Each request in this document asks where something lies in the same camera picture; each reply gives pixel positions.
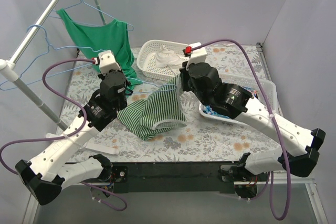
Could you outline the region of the green striped tank top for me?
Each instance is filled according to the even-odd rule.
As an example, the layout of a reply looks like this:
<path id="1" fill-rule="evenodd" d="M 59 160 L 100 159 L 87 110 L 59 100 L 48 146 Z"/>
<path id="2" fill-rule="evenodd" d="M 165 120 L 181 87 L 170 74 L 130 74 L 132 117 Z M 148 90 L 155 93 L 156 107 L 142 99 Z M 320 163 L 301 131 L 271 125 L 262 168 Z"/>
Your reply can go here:
<path id="1" fill-rule="evenodd" d="M 160 133 L 185 127 L 182 81 L 177 75 L 146 99 L 137 100 L 118 112 L 118 120 L 131 133 L 148 141 Z"/>

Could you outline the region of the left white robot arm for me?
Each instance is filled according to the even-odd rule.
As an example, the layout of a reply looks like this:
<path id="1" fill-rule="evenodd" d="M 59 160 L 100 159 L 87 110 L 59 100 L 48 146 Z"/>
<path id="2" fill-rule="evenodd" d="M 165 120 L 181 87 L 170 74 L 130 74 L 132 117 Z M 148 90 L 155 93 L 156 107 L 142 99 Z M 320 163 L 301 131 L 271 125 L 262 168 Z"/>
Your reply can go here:
<path id="1" fill-rule="evenodd" d="M 68 164 L 75 152 L 96 137 L 126 108 L 125 90 L 128 81 L 121 71 L 110 71 L 100 82 L 84 112 L 79 112 L 62 139 L 53 141 L 44 151 L 29 161 L 19 161 L 15 169 L 19 177 L 40 205 L 58 197 L 61 191 L 87 179 L 106 182 L 112 175 L 112 163 L 102 154 L 88 160 Z"/>

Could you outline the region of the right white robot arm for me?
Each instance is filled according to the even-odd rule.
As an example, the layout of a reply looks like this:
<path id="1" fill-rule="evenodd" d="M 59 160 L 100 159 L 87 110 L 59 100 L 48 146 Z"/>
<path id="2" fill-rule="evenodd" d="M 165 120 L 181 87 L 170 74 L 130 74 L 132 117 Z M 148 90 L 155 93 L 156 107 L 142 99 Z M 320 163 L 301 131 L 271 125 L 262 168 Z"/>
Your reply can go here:
<path id="1" fill-rule="evenodd" d="M 208 63 L 184 62 L 180 78 L 183 91 L 193 92 L 202 105 L 251 126 L 280 145 L 273 151 L 243 154 L 224 175 L 248 181 L 262 173 L 279 170 L 302 178 L 311 174 L 326 136 L 323 130 L 305 129 L 276 112 L 269 113 L 250 91 L 234 83 L 224 83 L 217 69 Z"/>

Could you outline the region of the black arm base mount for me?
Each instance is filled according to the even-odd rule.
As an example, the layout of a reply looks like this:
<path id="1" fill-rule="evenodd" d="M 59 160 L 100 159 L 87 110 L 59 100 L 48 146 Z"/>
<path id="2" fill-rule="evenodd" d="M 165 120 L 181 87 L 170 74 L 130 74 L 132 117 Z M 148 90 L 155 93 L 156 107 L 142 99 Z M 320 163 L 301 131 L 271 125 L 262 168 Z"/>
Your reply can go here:
<path id="1" fill-rule="evenodd" d="M 106 182 L 116 194 L 215 191 L 235 193 L 235 186 L 249 184 L 250 197 L 256 195 L 255 182 L 265 182 L 267 174 L 233 176 L 236 162 L 119 162 Z"/>

